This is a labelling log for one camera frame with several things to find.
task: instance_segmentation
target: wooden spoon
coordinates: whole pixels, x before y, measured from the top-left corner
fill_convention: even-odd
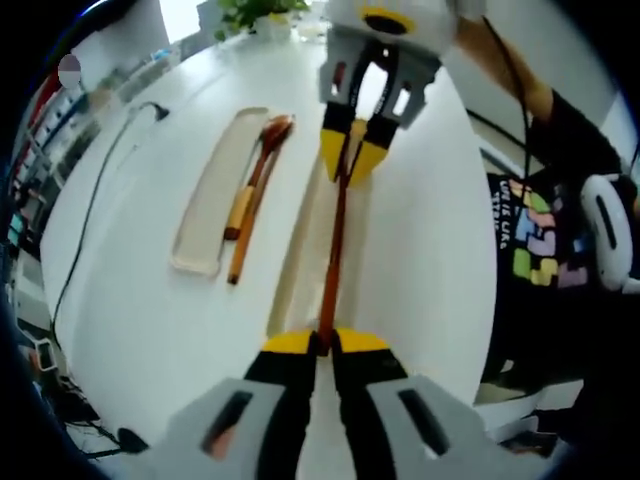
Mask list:
[[[260,204],[262,203],[262,198],[264,197],[264,192],[267,188],[269,177],[271,176],[276,162],[278,161],[278,157],[280,156],[280,152],[282,150],[282,145],[291,133],[292,129],[293,119],[290,117],[283,135],[279,136],[280,142],[275,145],[275,151],[273,152],[271,162],[269,162],[267,170],[258,182],[258,186],[255,189],[255,195],[253,195],[251,203],[249,204],[249,208],[247,209],[247,215],[242,221],[240,238],[238,238],[238,243],[236,243],[236,249],[233,252],[233,259],[231,260],[231,268],[229,269],[229,276],[227,277],[227,282],[232,285],[236,285],[238,283],[238,280],[240,280],[242,267],[244,266],[244,260],[247,256],[247,250],[249,248],[249,241],[251,240],[251,234],[253,233],[253,226],[255,225],[256,216],[258,215],[258,210],[260,209]]]
[[[253,173],[247,182],[247,186],[238,192],[236,199],[233,202],[233,208],[229,214],[227,227],[224,230],[225,240],[237,240],[240,236],[242,221],[247,215],[247,209],[251,204],[256,185],[258,185],[258,180],[260,180],[260,176],[262,175],[264,166],[267,163],[267,159],[274,149],[282,143],[282,140],[289,131],[291,121],[290,115],[278,115],[277,117],[272,118],[262,130],[262,133],[260,134],[260,138],[262,140],[260,158],[258,159],[256,166],[253,168]]]

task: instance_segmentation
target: white wall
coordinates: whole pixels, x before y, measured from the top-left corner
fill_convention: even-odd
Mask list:
[[[615,96],[613,105],[611,105],[600,131],[617,150],[623,163],[630,167],[633,153],[638,143],[638,134],[622,93],[619,92]]]
[[[101,32],[93,32],[75,48],[71,49],[80,62],[82,83],[87,91],[93,91],[100,80],[113,70],[110,52],[102,44]]]
[[[160,0],[169,42],[174,43],[200,31],[197,5],[205,0]]]
[[[522,52],[534,72],[601,125],[616,87],[588,41],[550,0],[487,0],[487,17]],[[458,49],[444,59],[467,108],[524,139],[518,103]]]
[[[118,22],[92,33],[71,51],[80,61],[85,88],[92,91],[115,67],[133,67],[168,44],[159,0],[138,0]]]

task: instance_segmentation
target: black cable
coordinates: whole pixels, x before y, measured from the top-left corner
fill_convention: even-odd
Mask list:
[[[100,452],[85,452],[85,455],[90,460],[96,460],[98,458],[111,457],[112,455],[118,455],[120,453],[124,453],[124,450],[121,448],[114,448],[113,450],[102,450]]]
[[[640,153],[640,140],[636,143],[636,149],[633,152],[633,157],[631,158],[631,168],[629,169],[629,175],[633,174],[633,167],[636,165],[636,161],[638,160],[638,153]]]
[[[502,128],[500,125],[492,122],[491,120],[489,120],[487,117],[484,117],[482,115],[480,115],[478,112],[475,112],[469,108],[466,109],[467,110],[467,114],[478,120],[479,122],[484,123],[487,127],[491,128],[492,130],[495,130],[496,132],[498,132],[500,135],[502,135],[503,137],[505,137],[507,140],[509,140],[511,143],[513,143],[514,145],[517,145],[518,147],[520,147],[522,150],[525,150],[525,144],[522,143],[520,140],[518,140],[516,137],[514,137],[513,135],[511,135],[509,132],[507,132],[504,128]]]
[[[523,192],[525,192],[527,188],[527,181],[529,180],[529,170],[531,169],[531,152],[529,150],[529,133],[531,127],[529,125],[529,119],[527,118],[527,104],[525,102],[524,86],[522,85],[522,79],[518,75],[518,71],[513,64],[513,59],[511,58],[511,55],[509,55],[509,51],[502,41],[502,38],[500,38],[500,35],[498,35],[498,33],[495,31],[493,25],[491,25],[491,22],[489,22],[489,19],[487,17],[483,16],[482,19],[489,29],[489,32],[491,32],[491,36],[498,45],[498,49],[502,53],[505,63],[509,68],[511,80],[513,81],[514,87],[516,89],[516,95],[518,96],[520,107],[522,108],[522,120],[524,122],[524,178],[522,179],[522,187]]]
[[[82,224],[82,231],[80,233],[80,239],[78,240],[78,246],[76,247],[76,253],[75,253],[74,257],[73,257],[73,262],[71,263],[71,268],[69,269],[69,273],[67,274],[67,278],[66,278],[66,280],[64,282],[64,285],[62,286],[62,290],[60,291],[60,296],[58,297],[58,301],[56,303],[56,308],[55,308],[55,310],[53,312],[53,318],[51,319],[51,333],[52,333],[53,341],[56,342],[56,345],[58,345],[58,347],[60,347],[60,348],[61,348],[61,345],[60,345],[60,342],[58,341],[58,336],[56,335],[56,321],[58,319],[58,312],[60,310],[60,304],[62,303],[62,299],[64,298],[64,294],[67,291],[67,287],[69,286],[69,283],[71,282],[71,277],[73,276],[73,272],[75,271],[76,266],[78,264],[78,260],[80,259],[80,253],[82,253],[82,244],[84,242],[84,237],[85,237],[85,235],[87,233],[87,225],[89,223],[89,217],[91,216],[91,210],[93,209],[93,203],[95,202],[96,195],[98,193],[98,188],[100,187],[100,181],[102,180],[102,175],[104,174],[105,168],[106,168],[107,164],[109,163],[109,158],[111,157],[111,154],[113,153],[113,151],[115,150],[116,146],[120,142],[120,139],[122,138],[124,133],[127,131],[129,126],[136,119],[138,113],[140,113],[143,108],[148,107],[148,106],[151,106],[151,107],[153,107],[155,109],[155,111],[156,111],[156,122],[161,121],[162,119],[166,118],[167,115],[169,115],[169,110],[167,110],[164,107],[161,107],[160,105],[158,105],[155,102],[144,102],[142,105],[137,107],[135,110],[132,110],[130,112],[129,117],[127,118],[126,122],[124,123],[124,125],[122,126],[122,128],[120,129],[118,134],[116,135],[116,138],[111,143],[111,146],[109,147],[109,150],[107,151],[107,154],[104,156],[104,160],[102,161],[102,166],[100,167],[100,171],[98,172],[98,177],[96,178],[96,183],[93,186],[93,192],[91,193],[91,199],[89,200],[89,206],[87,207],[87,214],[85,215],[84,222]]]
[[[124,453],[126,450],[122,448],[122,444],[118,441],[116,437],[114,437],[107,429],[101,427],[93,423],[91,420],[85,420],[84,422],[66,422],[66,425],[70,425],[72,427],[91,427],[95,429],[100,435],[109,439],[112,443],[117,445],[118,448],[110,449],[110,450],[100,450],[98,452],[85,452],[82,453],[89,459],[97,459],[102,457],[109,457],[112,455],[117,455],[119,453]]]

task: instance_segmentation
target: table surface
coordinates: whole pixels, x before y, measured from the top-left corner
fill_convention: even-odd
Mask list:
[[[267,322],[319,147],[324,46],[211,48],[146,89],[173,110],[142,115],[116,148],[58,319],[70,369],[112,428],[153,443],[176,411],[244,375]],[[480,152],[444,69],[429,105],[374,172],[353,324],[382,335],[412,372],[471,404],[489,347],[496,283],[491,202]],[[177,272],[171,247],[217,138],[237,110],[296,114],[255,226],[242,281]],[[104,152],[124,113],[66,183],[42,241],[53,312]],[[233,246],[222,255],[228,270]]]

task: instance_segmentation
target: black t-shirt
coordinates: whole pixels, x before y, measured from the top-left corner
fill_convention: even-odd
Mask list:
[[[489,176],[499,268],[492,348],[528,363],[543,380],[584,376],[565,436],[604,440],[622,418],[616,407],[622,387],[613,379],[628,371],[635,356],[640,296],[601,287],[593,238],[578,202],[584,181],[620,173],[620,159],[598,129],[555,92],[550,121],[533,121],[530,148],[546,168],[527,187]],[[637,189],[624,179],[614,186],[635,228],[637,265]]]

